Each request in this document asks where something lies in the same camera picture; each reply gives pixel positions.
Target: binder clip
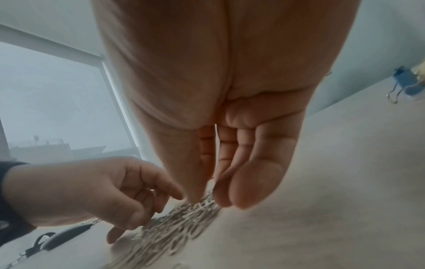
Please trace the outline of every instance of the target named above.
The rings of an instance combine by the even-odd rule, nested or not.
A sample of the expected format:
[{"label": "binder clip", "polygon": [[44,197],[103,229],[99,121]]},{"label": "binder clip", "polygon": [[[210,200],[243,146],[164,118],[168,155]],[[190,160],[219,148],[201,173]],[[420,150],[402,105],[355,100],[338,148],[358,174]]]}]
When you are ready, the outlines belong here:
[{"label": "binder clip", "polygon": [[[396,83],[392,91],[387,93],[386,97],[388,101],[392,104],[398,103],[398,96],[404,92],[407,96],[415,98],[418,94],[420,94],[425,89],[425,74],[421,74],[421,72],[413,73],[412,70],[401,66],[394,70],[393,78]],[[396,90],[397,86],[401,87],[401,90],[397,92],[395,96],[395,100],[391,98],[391,94]]]}]

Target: white table surface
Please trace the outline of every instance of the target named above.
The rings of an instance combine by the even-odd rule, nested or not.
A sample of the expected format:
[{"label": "white table surface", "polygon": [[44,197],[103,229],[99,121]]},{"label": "white table surface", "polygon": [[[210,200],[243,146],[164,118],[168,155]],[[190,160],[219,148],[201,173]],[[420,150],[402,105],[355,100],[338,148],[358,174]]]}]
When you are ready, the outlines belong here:
[{"label": "white table surface", "polygon": [[[307,118],[266,202],[222,210],[178,257],[151,268],[425,268],[425,98],[392,105],[393,85],[386,79]],[[14,269],[102,267],[113,257],[108,228],[100,223]]]}]

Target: window frame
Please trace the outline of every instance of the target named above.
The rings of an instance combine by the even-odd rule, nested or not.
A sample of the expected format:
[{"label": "window frame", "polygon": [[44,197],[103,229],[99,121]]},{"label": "window frame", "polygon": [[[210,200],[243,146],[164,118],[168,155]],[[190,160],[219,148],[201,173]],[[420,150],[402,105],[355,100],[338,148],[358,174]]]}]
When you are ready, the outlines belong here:
[{"label": "window frame", "polygon": [[122,95],[112,79],[112,75],[103,56],[93,55],[2,24],[0,24],[0,42],[99,68],[131,146],[138,149],[141,159],[145,159],[137,135],[125,109]]}]

